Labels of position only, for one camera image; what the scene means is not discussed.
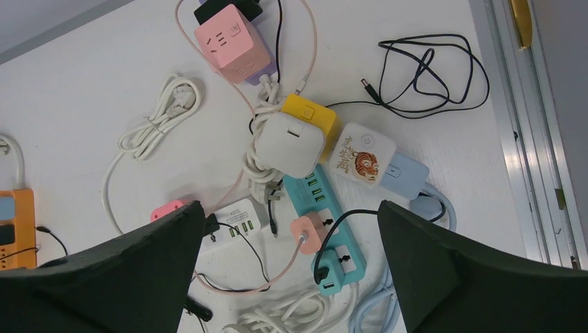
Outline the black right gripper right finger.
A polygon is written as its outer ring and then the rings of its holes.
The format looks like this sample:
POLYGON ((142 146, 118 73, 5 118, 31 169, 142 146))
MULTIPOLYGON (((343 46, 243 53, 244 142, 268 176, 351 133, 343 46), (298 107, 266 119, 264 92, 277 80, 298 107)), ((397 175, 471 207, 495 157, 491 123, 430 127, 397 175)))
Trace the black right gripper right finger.
POLYGON ((586 332, 587 272, 536 262, 390 202, 377 214, 408 332, 586 332))

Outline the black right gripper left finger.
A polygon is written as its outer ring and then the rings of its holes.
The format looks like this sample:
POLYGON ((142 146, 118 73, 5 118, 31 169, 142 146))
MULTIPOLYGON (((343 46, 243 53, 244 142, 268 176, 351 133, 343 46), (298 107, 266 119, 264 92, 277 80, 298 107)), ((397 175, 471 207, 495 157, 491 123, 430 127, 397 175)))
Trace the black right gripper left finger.
POLYGON ((206 224, 198 201, 37 268, 1 273, 2 332, 176 332, 206 224))

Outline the orange power strip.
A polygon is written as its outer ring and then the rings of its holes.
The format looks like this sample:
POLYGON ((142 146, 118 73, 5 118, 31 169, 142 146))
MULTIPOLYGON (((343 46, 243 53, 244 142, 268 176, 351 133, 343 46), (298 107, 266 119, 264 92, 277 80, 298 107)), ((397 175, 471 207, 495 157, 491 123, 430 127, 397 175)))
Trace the orange power strip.
POLYGON ((1 270, 37 266, 32 189, 1 192, 1 270))

